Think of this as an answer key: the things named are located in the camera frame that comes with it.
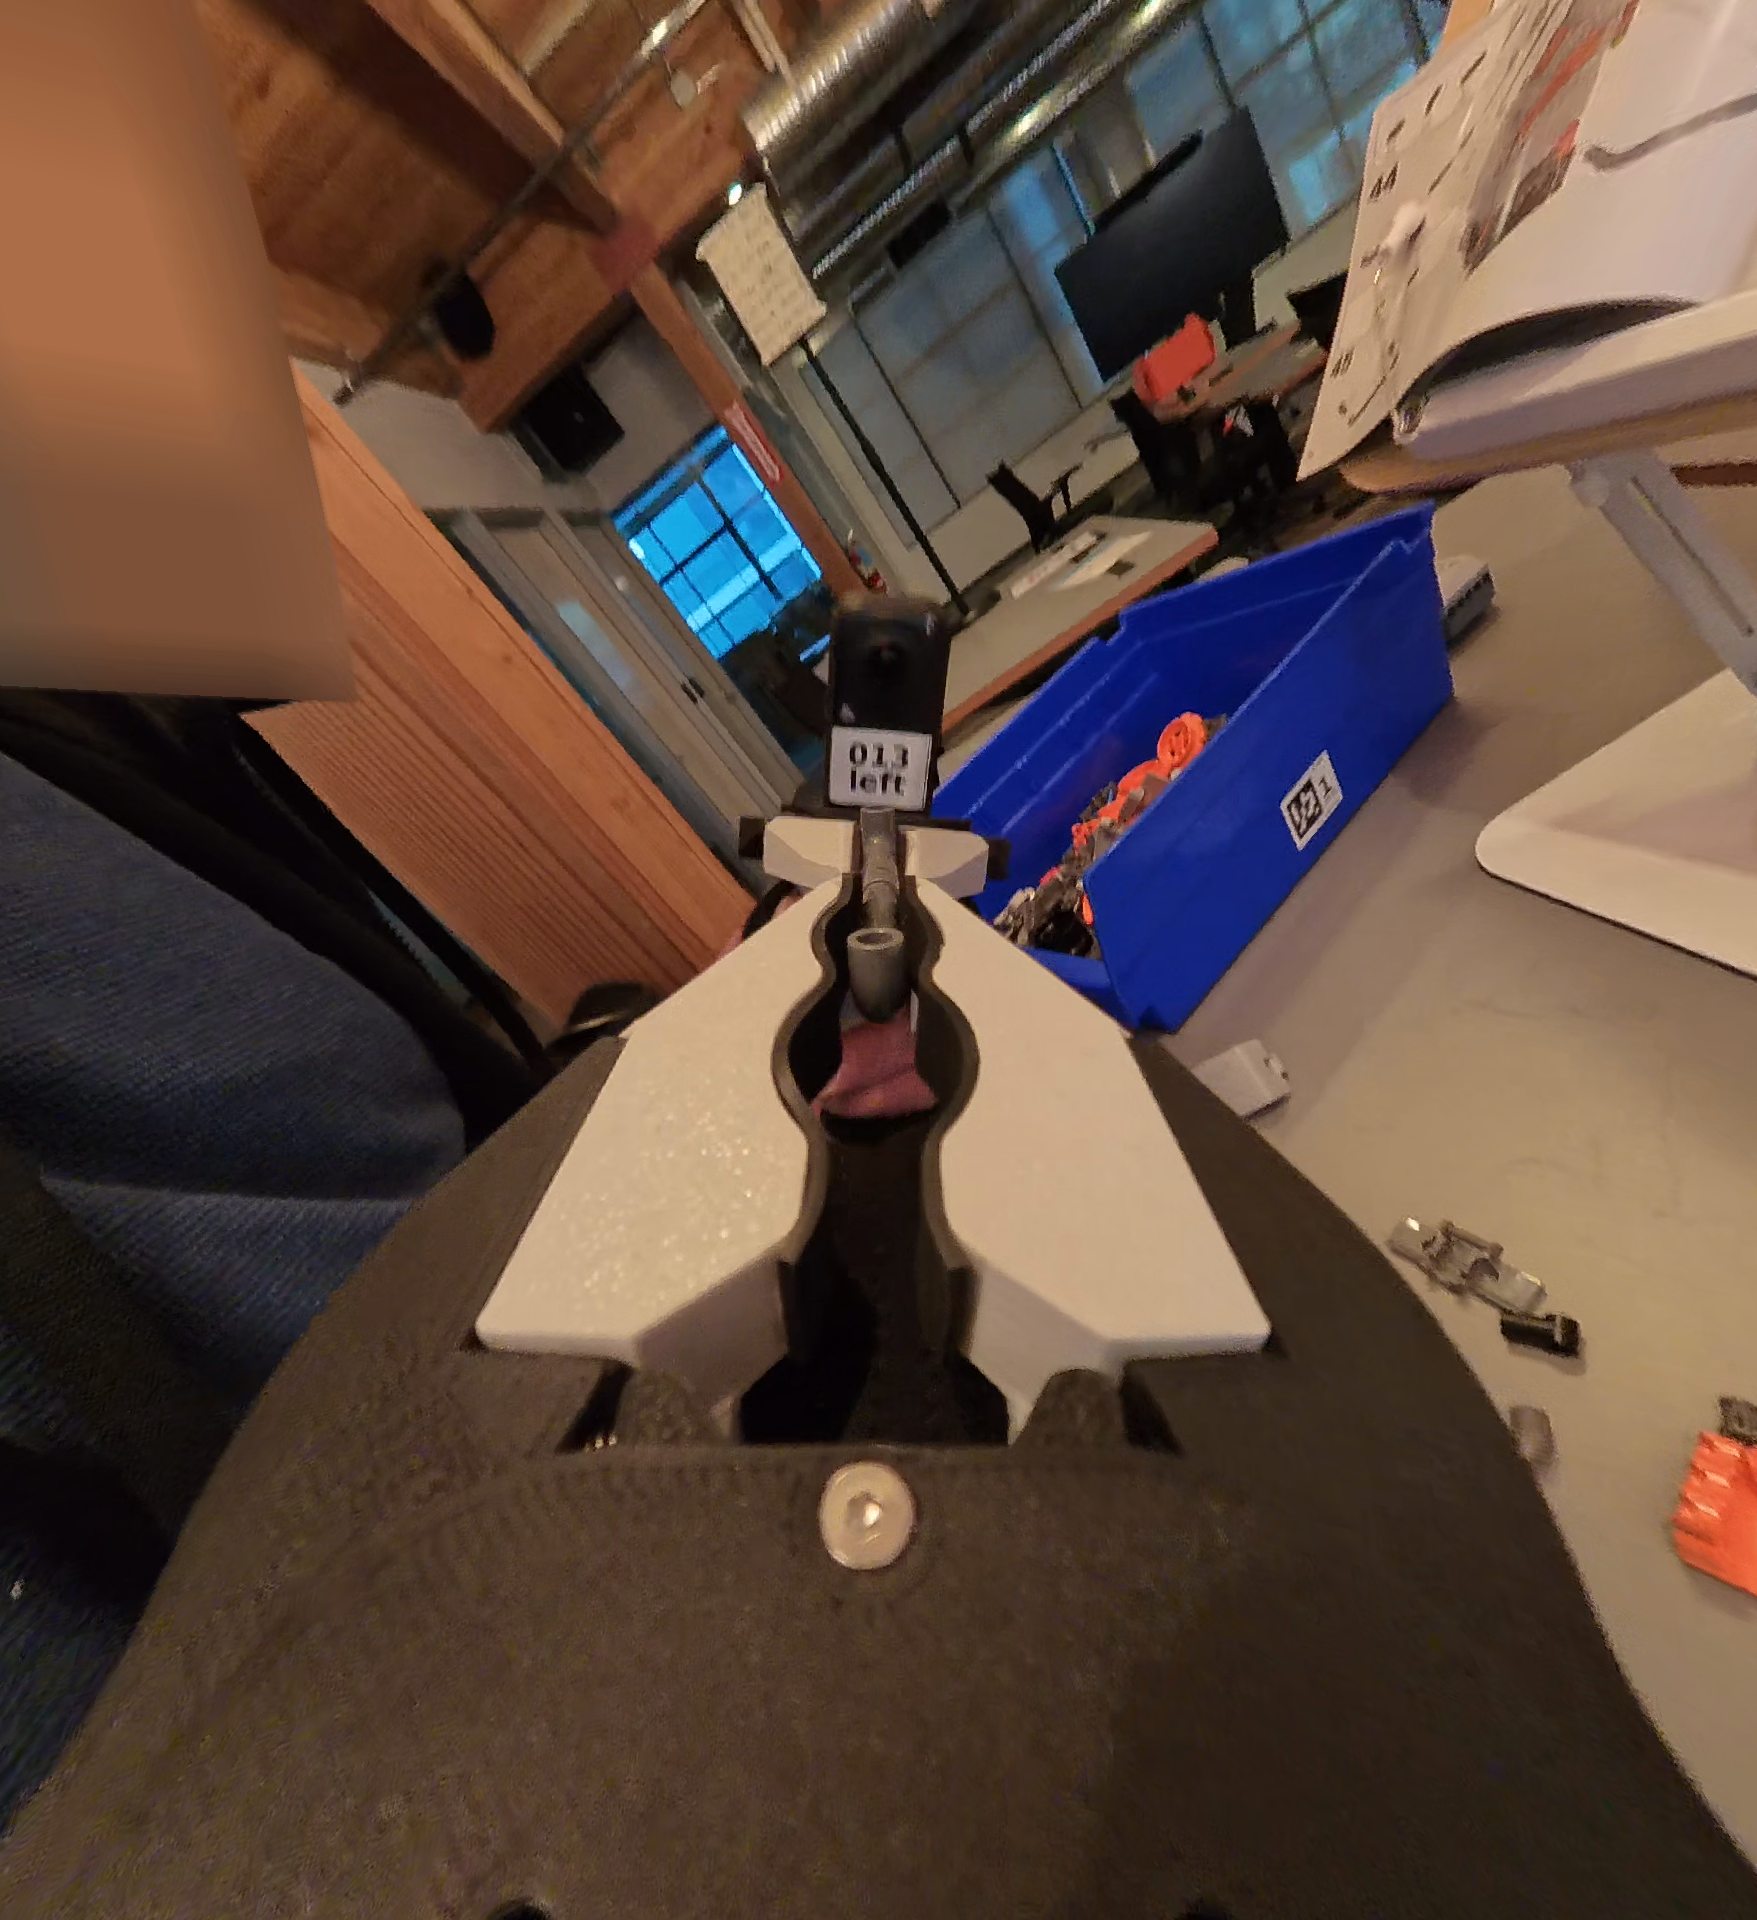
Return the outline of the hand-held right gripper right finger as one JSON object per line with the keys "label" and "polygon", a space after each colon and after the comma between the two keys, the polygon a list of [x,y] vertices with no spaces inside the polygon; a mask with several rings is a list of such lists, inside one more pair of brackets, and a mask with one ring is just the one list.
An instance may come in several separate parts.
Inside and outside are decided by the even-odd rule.
{"label": "hand-held right gripper right finger", "polygon": [[962,1353],[1009,1437],[1057,1373],[1249,1355],[1263,1308],[1129,1036],[930,881],[921,1015],[957,1018],[957,1086],[930,1146],[956,1247]]}

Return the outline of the dark grey connector plate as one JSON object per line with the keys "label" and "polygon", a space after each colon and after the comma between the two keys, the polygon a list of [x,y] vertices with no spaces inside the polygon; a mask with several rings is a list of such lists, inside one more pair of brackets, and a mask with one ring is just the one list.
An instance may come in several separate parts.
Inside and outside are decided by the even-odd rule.
{"label": "dark grey connector plate", "polygon": [[1506,1344],[1559,1359],[1583,1355],[1578,1319],[1553,1308],[1547,1285],[1504,1244],[1455,1217],[1406,1215],[1385,1234],[1385,1250],[1449,1295],[1488,1304]]}

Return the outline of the pile of toy building pieces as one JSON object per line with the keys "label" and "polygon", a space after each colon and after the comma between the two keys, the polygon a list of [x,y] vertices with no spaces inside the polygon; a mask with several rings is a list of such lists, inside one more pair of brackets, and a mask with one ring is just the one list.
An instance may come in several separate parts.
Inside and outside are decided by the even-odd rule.
{"label": "pile of toy building pieces", "polygon": [[1156,733],[1151,759],[1100,786],[1072,822],[1060,861],[1028,887],[1018,887],[991,919],[1018,949],[1100,959],[1095,905],[1086,892],[1088,865],[1104,858],[1180,770],[1228,728],[1225,714],[1177,714]]}

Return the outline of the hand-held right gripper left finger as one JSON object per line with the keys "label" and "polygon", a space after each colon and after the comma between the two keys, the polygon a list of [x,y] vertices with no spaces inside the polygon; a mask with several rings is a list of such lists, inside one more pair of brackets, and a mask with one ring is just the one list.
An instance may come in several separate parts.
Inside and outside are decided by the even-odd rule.
{"label": "hand-held right gripper left finger", "polygon": [[841,874],[635,1018],[480,1308],[480,1347],[614,1359],[727,1412],[790,1344],[786,1270],[822,1206],[790,1047],[836,1008]]}

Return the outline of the dark grey elbow connector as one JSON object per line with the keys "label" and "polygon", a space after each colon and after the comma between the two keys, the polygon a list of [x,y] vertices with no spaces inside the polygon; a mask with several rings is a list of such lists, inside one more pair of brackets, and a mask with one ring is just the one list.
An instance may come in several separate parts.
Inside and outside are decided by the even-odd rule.
{"label": "dark grey elbow connector", "polygon": [[845,940],[841,973],[864,1022],[884,1022],[910,1008],[912,967],[894,881],[875,879],[864,887],[860,920]]}

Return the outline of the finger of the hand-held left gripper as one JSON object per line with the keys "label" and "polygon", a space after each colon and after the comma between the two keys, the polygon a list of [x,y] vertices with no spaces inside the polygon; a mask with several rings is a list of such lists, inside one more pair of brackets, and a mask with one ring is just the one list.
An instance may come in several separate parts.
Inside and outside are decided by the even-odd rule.
{"label": "finger of the hand-held left gripper", "polygon": [[830,887],[833,894],[852,881],[864,881],[867,836],[857,814],[800,814],[779,811],[763,829],[758,865],[769,879],[800,892]]}
{"label": "finger of the hand-held left gripper", "polygon": [[991,879],[991,838],[967,825],[915,822],[888,811],[884,879],[894,887],[912,879],[945,894],[979,894]]}

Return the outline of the wooden shelf unit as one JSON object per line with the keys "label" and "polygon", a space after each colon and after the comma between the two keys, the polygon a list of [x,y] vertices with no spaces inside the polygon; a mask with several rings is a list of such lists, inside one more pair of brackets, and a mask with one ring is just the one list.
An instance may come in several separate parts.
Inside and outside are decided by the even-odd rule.
{"label": "wooden shelf unit", "polygon": [[289,374],[332,547],[354,695],[252,728],[504,986],[679,990],[746,892],[366,444]]}

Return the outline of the person's left hand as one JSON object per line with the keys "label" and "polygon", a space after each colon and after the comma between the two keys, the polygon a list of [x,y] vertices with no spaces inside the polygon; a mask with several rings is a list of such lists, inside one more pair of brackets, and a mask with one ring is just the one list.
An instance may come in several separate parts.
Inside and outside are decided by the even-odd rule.
{"label": "person's left hand", "polygon": [[938,1095],[915,1064],[912,1012],[845,1025],[838,1069],[815,1095],[821,1117],[915,1117]]}

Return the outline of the light grey ribbed panel piece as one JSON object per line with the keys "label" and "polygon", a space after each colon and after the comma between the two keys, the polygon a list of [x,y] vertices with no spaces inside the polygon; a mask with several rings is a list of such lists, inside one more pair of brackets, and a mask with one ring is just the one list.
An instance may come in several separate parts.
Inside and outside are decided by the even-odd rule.
{"label": "light grey ribbed panel piece", "polygon": [[1290,1095],[1288,1069],[1263,1042],[1229,1044],[1190,1071],[1238,1117],[1270,1114]]}

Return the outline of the white stand base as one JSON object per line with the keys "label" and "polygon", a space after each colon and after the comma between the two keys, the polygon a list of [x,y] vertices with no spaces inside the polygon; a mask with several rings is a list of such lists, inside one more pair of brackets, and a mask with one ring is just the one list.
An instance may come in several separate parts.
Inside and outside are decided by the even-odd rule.
{"label": "white stand base", "polygon": [[1757,421],[1757,285],[1443,382],[1338,455],[1372,493],[1568,467],[1719,673],[1492,818],[1488,874],[1757,976],[1757,582],[1658,448]]}

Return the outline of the window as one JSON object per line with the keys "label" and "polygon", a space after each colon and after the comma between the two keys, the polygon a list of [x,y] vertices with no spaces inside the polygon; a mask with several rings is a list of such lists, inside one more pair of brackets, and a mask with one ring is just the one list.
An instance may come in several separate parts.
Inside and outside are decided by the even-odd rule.
{"label": "window", "polygon": [[716,661],[822,582],[790,514],[721,426],[632,489],[613,527]]}

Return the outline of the open instruction booklet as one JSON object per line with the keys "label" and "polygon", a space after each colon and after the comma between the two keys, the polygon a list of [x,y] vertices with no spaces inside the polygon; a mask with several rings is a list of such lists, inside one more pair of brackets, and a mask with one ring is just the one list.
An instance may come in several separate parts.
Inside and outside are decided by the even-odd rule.
{"label": "open instruction booklet", "polygon": [[1734,291],[1757,3],[1489,3],[1372,115],[1307,475],[1449,376]]}

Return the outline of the black monitor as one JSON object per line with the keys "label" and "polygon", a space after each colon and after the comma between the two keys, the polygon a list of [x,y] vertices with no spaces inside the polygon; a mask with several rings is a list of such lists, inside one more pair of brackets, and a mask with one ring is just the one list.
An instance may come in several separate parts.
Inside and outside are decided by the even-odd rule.
{"label": "black monitor", "polygon": [[1246,106],[1185,139],[1057,262],[1057,285],[1102,378],[1187,319],[1236,348],[1255,337],[1255,273],[1288,247],[1277,184]]}

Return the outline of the blue plastic bin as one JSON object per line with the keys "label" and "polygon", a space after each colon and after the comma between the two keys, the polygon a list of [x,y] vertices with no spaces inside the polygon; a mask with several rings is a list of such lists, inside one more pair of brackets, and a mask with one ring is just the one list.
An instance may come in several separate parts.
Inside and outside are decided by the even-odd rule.
{"label": "blue plastic bin", "polygon": [[1033,961],[1175,1032],[1450,702],[1430,503],[1129,606],[938,786],[1009,844],[999,916],[1185,714],[1225,728],[1086,874],[1095,956]]}

